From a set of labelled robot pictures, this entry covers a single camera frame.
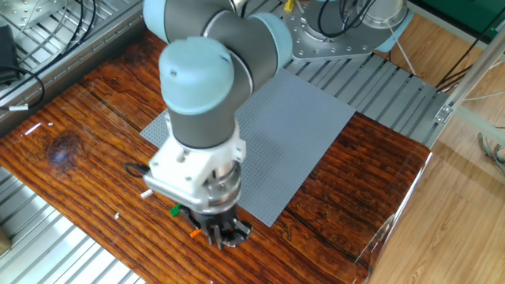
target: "light blue joint cap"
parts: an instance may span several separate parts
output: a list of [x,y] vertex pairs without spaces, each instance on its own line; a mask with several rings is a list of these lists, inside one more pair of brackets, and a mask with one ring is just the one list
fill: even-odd
[[[397,39],[400,38],[402,33],[405,31],[409,23],[412,21],[413,18],[413,12],[409,11],[407,15],[405,16],[405,19],[403,19],[403,22],[400,24],[400,26],[395,30],[395,36]],[[376,50],[380,52],[389,52],[396,44],[396,40],[393,35],[389,37],[385,42],[383,42],[379,47],[376,48]]]
[[189,37],[176,40],[159,57],[161,92],[167,106],[184,115],[219,105],[234,83],[230,52],[220,42]]
[[144,0],[144,22],[148,29],[165,43],[168,42],[165,32],[166,0]]
[[263,21],[268,30],[270,30],[277,47],[277,71],[279,71],[291,59],[293,53],[293,39],[291,38],[290,30],[273,13],[258,13],[251,17]]

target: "dark wood surface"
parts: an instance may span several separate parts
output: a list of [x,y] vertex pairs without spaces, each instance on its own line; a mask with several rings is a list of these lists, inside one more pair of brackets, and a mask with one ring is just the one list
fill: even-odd
[[355,114],[274,226],[240,210],[254,226],[250,240],[219,251],[170,217],[174,202],[143,200],[146,185],[122,169],[156,152],[139,132],[166,108],[157,68],[164,47],[147,33],[101,65],[0,140],[0,164],[149,283],[365,279],[373,257],[357,258],[429,150]]

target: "metal mounting plate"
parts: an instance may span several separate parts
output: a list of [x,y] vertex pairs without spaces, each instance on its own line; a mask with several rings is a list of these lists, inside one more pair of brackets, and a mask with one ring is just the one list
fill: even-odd
[[65,6],[64,0],[0,0],[0,14],[17,27],[30,28]]
[[[391,36],[389,29],[370,28],[361,24],[357,28],[351,28],[347,33],[328,39],[317,32],[317,17],[322,2],[310,2],[303,4],[305,12],[302,13],[295,6],[292,12],[285,12],[285,20],[293,37],[293,57],[298,61],[314,62],[335,59],[366,58],[372,50],[380,46]],[[322,26],[327,33],[342,31],[343,23],[339,16],[339,5],[330,2],[324,11]]]

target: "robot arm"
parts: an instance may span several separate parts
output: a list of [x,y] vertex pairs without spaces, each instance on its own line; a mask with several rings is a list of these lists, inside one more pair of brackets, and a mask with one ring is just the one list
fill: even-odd
[[169,43],[159,59],[169,138],[144,181],[182,205],[210,244],[235,246],[251,226],[239,221],[245,142],[235,111],[291,57],[287,27],[273,14],[247,19],[227,0],[146,0],[148,28]]

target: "black cable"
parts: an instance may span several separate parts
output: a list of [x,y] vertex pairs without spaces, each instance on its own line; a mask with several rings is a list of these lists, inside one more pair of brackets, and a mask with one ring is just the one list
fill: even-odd
[[342,22],[342,24],[346,24],[346,20],[349,20],[348,17],[344,20],[344,18],[345,18],[344,13],[346,10],[346,6],[347,6],[347,0],[341,0],[339,2],[339,16],[340,16],[340,21]]
[[341,36],[341,35],[345,34],[347,31],[349,31],[349,29],[351,29],[351,27],[353,27],[356,24],[356,22],[358,20],[360,20],[361,16],[364,14],[364,12],[368,11],[368,7],[372,3],[372,0],[368,0],[365,3],[365,6],[363,7],[363,9],[361,9],[360,13],[358,13],[358,15],[351,21],[351,23],[348,26],[346,26],[346,28],[344,28],[342,31],[336,32],[336,33],[333,33],[333,34],[328,34],[328,33],[326,33],[326,32],[323,31],[323,27],[321,26],[321,18],[323,17],[324,9],[328,5],[329,1],[330,0],[325,0],[324,1],[323,5],[321,6],[321,10],[319,11],[319,15],[317,16],[317,27],[319,29],[319,32],[323,36],[326,36],[327,38],[336,38],[338,36]]
[[459,75],[456,79],[452,80],[451,82],[443,85],[442,87],[437,88],[436,91],[441,92],[447,88],[453,88],[454,85],[457,84],[465,75],[466,75],[466,73]]
[[361,21],[359,22],[359,24],[355,25],[355,26],[352,26],[351,28],[357,28],[359,26],[361,26],[361,24],[363,24],[363,20],[365,19],[365,16],[366,14],[368,13],[368,11],[370,10],[370,8],[372,7],[373,4],[376,3],[377,0],[373,0],[372,3],[370,3],[370,5],[368,5],[368,8],[366,9],[366,11],[363,13],[363,17],[361,17]]
[[479,35],[479,37],[475,39],[475,41],[468,48],[468,50],[466,50],[464,55],[460,57],[458,62],[456,62],[456,64],[454,66],[452,66],[451,70],[449,70],[449,72],[447,72],[447,74],[445,74],[445,76],[442,78],[442,80],[440,80],[440,82],[436,85],[436,87],[438,89],[440,89],[440,85],[442,85],[443,83],[448,81],[447,77],[449,77],[449,75],[452,74],[452,72],[459,66],[459,64],[463,61],[463,59],[465,59],[465,57],[470,53],[470,51],[478,44],[478,42],[480,42],[485,37],[485,35],[486,35],[486,33],[488,33],[489,29],[492,28],[492,26],[495,24],[495,22],[498,19],[500,19],[504,13],[505,13],[505,7],[503,7],[503,9],[498,13],[498,15],[496,15],[496,17],[494,19],[492,19],[491,23],[489,23],[488,26],[484,29],[484,31]]
[[[32,108],[36,107],[40,102],[42,102],[42,100],[44,99],[44,96],[46,95],[46,89],[44,87],[44,83],[40,80],[40,78],[35,75],[34,73],[24,69],[24,68],[21,68],[21,67],[17,67],[17,66],[8,66],[8,65],[0,65],[0,67],[2,68],[10,68],[10,69],[14,69],[14,70],[17,70],[21,73],[25,73],[25,74],[28,74],[30,75],[32,78],[35,78],[35,80],[37,80],[37,82],[39,83],[40,85],[40,89],[41,89],[41,94],[39,96],[39,99],[37,99],[36,102],[34,102],[32,105],[28,105],[27,109],[26,110],[31,110]],[[9,106],[0,106],[0,110],[6,110],[6,111],[13,111],[10,109]]]
[[136,163],[126,163],[125,165],[123,165],[123,168],[129,175],[131,175],[134,178],[142,178],[150,170],[148,166],[139,165]]
[[244,5],[242,6],[242,11],[240,13],[240,17],[242,19],[245,18],[245,10],[247,9],[247,3],[249,3],[249,1],[245,2]]
[[[72,52],[73,50],[75,50],[83,42],[83,40],[85,40],[85,37],[88,36],[89,32],[91,31],[92,25],[95,22],[95,18],[96,18],[96,1],[93,0],[93,16],[92,16],[92,19],[91,19],[90,24],[88,26],[88,29],[83,34],[83,36],[80,38],[79,42],[76,43],[76,44],[74,44],[69,50],[64,50],[63,52],[61,52],[51,62],[47,63],[47,65],[45,65],[39,71],[33,73],[33,74],[36,75],[34,78],[38,78],[37,76],[40,75],[43,71],[45,71],[46,69],[48,69],[49,67],[51,67],[55,62],[57,62],[58,60],[64,58],[67,54],[69,54],[70,52]],[[82,26],[83,19],[84,19],[84,3],[83,3],[83,0],[81,0],[80,1],[80,18],[79,18],[79,22],[77,23],[77,28],[74,31],[74,33],[72,35],[72,38],[69,41],[69,44],[71,44],[71,42],[74,41],[75,38],[77,37],[77,34],[80,31],[80,28]],[[23,86],[26,83],[28,83],[31,79],[32,78],[28,78],[28,79],[24,80],[23,82],[19,83],[17,86],[15,86],[14,88],[12,88],[10,91],[8,91],[6,94],[4,94],[2,97],[0,97],[0,100],[4,99],[8,95],[14,93],[18,88],[20,88],[21,86]]]
[[78,44],[81,44],[84,40],[86,40],[86,37],[89,35],[89,32],[92,30],[93,24],[95,23],[95,18],[96,18],[96,0],[92,0],[93,2],[93,15],[92,15],[92,20],[89,21],[89,26],[86,32],[82,35],[82,37],[79,40]]
[[473,66],[473,64],[472,64],[472,65],[470,65],[470,66],[468,66],[468,67],[466,67],[466,68],[464,68],[463,70],[461,70],[461,71],[459,71],[459,72],[457,72],[457,73],[454,73],[454,74],[450,75],[449,77],[447,77],[447,78],[446,78],[446,82],[447,82],[447,81],[449,81],[450,79],[452,79],[452,78],[454,78],[454,77],[458,76],[458,75],[461,75],[461,74],[463,74],[463,73],[467,73],[467,72],[468,72],[468,70],[470,70],[470,68],[472,68],[472,66]]
[[[69,40],[69,43],[68,44],[71,44],[72,41],[74,41],[76,38],[77,38],[77,35],[79,34],[79,31],[80,31],[80,27],[82,26],[82,22],[83,22],[83,19],[84,19],[84,0],[80,0],[80,16],[79,16],[79,22],[77,23],[77,28],[75,31],[73,31],[73,34],[72,34],[72,37],[70,38]],[[66,53],[66,49],[69,47],[69,45],[67,44],[65,50],[62,52],[63,54]]]

